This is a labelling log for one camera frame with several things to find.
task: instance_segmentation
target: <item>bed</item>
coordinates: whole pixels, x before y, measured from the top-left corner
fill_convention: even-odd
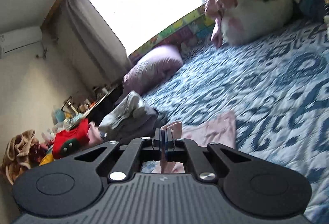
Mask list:
[[[299,19],[244,46],[200,43],[174,77],[144,100],[184,125],[199,125],[233,109],[237,149],[303,174],[313,192],[305,216],[316,224],[329,223],[325,31],[323,24]]]

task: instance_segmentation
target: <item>ribbed gray surface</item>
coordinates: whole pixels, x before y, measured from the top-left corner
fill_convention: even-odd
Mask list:
[[[309,224],[303,216],[263,220],[244,215],[226,202],[216,186],[201,184],[189,174],[142,173],[129,182],[112,184],[95,206],[80,214],[61,219],[23,215],[16,223]]]

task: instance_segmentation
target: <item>silver screw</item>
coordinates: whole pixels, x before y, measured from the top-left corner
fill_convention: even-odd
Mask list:
[[[126,178],[126,174],[123,172],[117,171],[110,174],[111,180],[120,181],[120,180],[124,180],[125,178]]]
[[[216,177],[216,175],[214,173],[211,173],[211,172],[203,172],[199,175],[199,177],[202,180],[208,181],[208,180],[213,180]]]

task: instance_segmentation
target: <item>pink garment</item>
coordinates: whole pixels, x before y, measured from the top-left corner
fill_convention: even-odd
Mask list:
[[[103,143],[103,140],[101,138],[101,135],[99,133],[98,127],[95,127],[94,122],[90,122],[88,124],[89,130],[87,133],[87,137],[89,138],[89,142],[86,145],[85,149],[94,147],[96,145],[99,145]]]
[[[218,48],[222,46],[221,22],[224,11],[237,7],[236,0],[206,0],[205,15],[215,20],[215,27],[211,36],[211,42]]]
[[[236,124],[232,110],[219,114],[214,120],[206,121],[199,126],[182,128],[181,121],[175,121],[161,127],[162,130],[170,128],[174,139],[186,138],[196,141],[199,146],[207,147],[209,142],[216,141],[231,148],[236,148]],[[152,173],[184,173],[184,166],[179,162],[167,162],[164,151],[162,158]]]

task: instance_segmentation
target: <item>brown blanket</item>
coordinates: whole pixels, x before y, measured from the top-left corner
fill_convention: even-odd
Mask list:
[[[27,130],[7,144],[0,171],[12,185],[19,175],[31,168],[30,148],[39,143],[34,133],[34,130]]]

